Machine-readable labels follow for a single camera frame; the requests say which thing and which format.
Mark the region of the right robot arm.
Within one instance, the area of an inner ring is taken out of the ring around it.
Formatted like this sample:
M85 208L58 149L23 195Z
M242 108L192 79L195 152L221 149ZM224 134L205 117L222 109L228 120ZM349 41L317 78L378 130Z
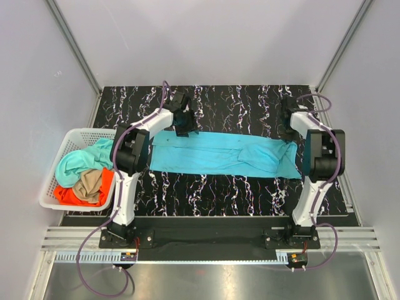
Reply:
M281 119L281 137L285 141L294 141L297 136L305 139L302 159L304 186L284 230L284 239L293 246L318 238L318 211L334 180L345 169L346 135L341 129L325 126L313 112L301 107L291 96L282 98Z

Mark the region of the bright blue t shirt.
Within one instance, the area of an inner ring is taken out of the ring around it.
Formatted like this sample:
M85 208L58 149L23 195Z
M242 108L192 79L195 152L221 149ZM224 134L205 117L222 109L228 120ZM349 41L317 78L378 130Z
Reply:
M153 139L150 170L167 173L301 179L298 147L269 137L218 132L178 137L161 131Z

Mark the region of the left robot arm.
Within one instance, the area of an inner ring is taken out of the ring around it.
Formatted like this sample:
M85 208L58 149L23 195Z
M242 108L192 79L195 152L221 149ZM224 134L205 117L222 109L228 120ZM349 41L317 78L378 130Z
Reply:
M117 127L110 153L116 186L112 214L106 223L109 234L126 242L134 240L136 186L148 163L149 142L170 127L178 137L198 133L191 98L179 91L171 99L163 99L161 107L140 121Z

